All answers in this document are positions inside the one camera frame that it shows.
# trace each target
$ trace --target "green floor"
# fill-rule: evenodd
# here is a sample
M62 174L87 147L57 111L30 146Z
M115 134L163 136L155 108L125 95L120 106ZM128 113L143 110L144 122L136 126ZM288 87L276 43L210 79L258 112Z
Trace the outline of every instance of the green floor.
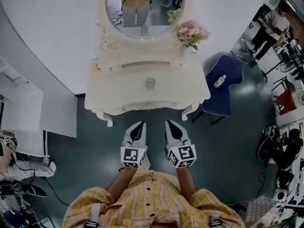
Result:
M244 65L244 82L233 85L231 91L232 116L214 126L210 126L217 118L214 115L204 114L195 123L183 122L181 111L163 108L114 116L114 126L109 128L106 122L86 110L85 99L79 98L78 137L48 135L48 151L57 165L55 175L48 180L59 197L68 203L85 189L106 187L121 167L120 146L124 132L138 121L147 123L151 168L175 174L163 151L164 122L172 119L187 129L196 146L198 159L190 170L198 187L212 191L226 204L252 200L261 187L258 175L264 170L264 163L256 156L261 131L275 122L275 112L258 67ZM274 165L267 168L267 180L261 194L272 196L276 170ZM34 184L43 188L48 197L31 197L30 201L40 214L48 213L60 223L66 207L58 202L43 180L36 178Z

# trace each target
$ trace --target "oval mirror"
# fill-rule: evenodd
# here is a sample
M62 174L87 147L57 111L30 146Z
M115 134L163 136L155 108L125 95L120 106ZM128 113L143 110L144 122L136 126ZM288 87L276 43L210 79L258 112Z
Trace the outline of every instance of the oval mirror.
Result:
M126 36L150 39L169 31L180 17L184 0L107 0L108 16Z

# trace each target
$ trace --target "water bottle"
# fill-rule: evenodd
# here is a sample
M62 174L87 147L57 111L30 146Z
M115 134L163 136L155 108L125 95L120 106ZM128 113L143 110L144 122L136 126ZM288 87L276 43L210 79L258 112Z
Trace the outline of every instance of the water bottle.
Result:
M214 83L214 87L215 88L220 87L222 83L225 81L225 79L226 79L226 75L219 77L218 80Z

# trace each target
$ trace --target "blue chair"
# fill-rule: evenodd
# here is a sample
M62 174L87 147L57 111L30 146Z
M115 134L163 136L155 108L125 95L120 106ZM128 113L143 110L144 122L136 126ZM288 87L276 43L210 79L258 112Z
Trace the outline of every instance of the blue chair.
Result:
M223 75L226 75L226 80L220 87L215 88L214 83ZM221 116L211 124L214 125L226 116L231 116L230 86L243 82L243 65L235 58L221 56L208 72L206 81L211 98L203 102L202 111L192 119L192 122L207 112Z

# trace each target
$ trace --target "checkered cloth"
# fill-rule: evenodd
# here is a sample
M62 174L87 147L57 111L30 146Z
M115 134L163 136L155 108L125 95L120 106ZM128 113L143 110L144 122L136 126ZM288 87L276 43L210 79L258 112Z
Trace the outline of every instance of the checkered cloth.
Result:
M260 220L273 206L275 202L261 196L258 199L250 202L247 207L247 215L245 223L255 223Z
M211 192L197 191L187 202L176 177L139 169L117 202L102 188L84 191L67 209L63 228L83 228L91 207L100 203L99 226L148 228L153 222L176 223L179 228L209 227L215 213L227 228L244 228L238 214Z

